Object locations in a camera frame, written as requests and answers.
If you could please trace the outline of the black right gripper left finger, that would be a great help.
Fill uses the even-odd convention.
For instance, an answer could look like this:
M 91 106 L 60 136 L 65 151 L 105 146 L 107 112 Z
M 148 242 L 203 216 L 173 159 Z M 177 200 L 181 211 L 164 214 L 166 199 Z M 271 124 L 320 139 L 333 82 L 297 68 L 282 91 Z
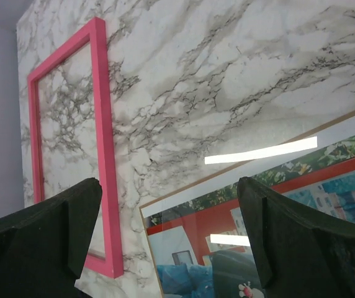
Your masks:
M 0 218 L 0 297 L 87 297 L 81 277 L 101 206 L 102 188 L 87 178 Z

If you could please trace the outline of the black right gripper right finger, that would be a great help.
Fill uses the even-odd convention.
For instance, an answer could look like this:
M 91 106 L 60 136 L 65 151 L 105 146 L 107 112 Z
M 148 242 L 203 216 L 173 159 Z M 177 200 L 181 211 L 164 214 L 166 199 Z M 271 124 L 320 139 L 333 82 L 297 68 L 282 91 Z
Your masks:
M 251 177 L 240 178 L 237 194 L 267 297 L 355 297 L 355 223 Z

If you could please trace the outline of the pink photo frame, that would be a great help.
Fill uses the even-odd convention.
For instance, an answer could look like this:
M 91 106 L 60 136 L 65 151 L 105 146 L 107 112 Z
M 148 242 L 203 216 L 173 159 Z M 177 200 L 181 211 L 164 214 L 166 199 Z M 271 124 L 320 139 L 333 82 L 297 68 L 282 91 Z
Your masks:
M 112 138 L 106 23 L 98 17 L 92 18 L 27 77 L 34 202 L 39 203 L 45 199 L 38 82 L 85 44 L 91 46 L 97 157 L 100 184 L 103 191 L 101 208 L 105 248 L 104 258 L 88 255 L 85 266 L 110 278 L 117 278 L 124 273 L 124 262 Z

